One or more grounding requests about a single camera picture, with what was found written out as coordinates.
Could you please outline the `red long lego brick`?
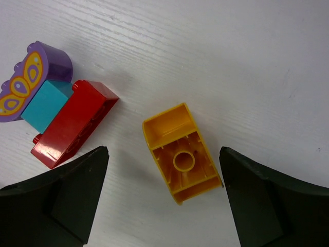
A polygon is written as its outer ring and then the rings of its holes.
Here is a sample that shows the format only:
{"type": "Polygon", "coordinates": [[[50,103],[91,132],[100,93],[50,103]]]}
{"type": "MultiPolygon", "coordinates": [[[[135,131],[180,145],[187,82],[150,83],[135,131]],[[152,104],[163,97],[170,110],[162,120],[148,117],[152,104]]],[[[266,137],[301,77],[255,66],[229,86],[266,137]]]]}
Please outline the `red long lego brick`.
{"type": "Polygon", "coordinates": [[[101,82],[78,80],[73,94],[34,140],[31,154],[53,169],[72,158],[119,100],[101,82]]]}

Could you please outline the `small orange lego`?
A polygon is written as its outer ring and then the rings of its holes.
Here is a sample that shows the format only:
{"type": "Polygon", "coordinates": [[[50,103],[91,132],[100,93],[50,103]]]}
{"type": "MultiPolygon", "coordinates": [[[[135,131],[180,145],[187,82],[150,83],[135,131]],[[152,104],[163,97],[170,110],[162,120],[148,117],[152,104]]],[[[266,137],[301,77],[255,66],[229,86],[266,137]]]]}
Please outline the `small orange lego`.
{"type": "Polygon", "coordinates": [[[145,120],[142,129],[150,153],[178,205],[223,185],[186,103],[145,120]]]}

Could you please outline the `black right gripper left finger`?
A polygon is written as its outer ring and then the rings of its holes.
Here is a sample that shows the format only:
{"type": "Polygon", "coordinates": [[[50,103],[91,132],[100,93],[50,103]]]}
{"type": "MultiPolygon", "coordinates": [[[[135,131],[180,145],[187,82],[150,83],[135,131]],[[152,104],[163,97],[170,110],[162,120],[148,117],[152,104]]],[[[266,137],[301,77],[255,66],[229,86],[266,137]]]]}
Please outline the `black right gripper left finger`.
{"type": "Polygon", "coordinates": [[[1,246],[86,245],[108,160],[107,147],[100,146],[1,188],[1,246]]]}

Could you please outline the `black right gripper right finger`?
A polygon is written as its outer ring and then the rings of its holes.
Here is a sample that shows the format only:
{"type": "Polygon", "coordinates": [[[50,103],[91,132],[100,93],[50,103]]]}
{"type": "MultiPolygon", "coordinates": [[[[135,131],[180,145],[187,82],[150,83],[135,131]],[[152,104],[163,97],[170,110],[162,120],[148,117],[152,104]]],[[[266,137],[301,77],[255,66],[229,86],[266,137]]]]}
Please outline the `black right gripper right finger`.
{"type": "Polygon", "coordinates": [[[328,188],[229,147],[219,160],[241,246],[328,246],[328,188]]]}

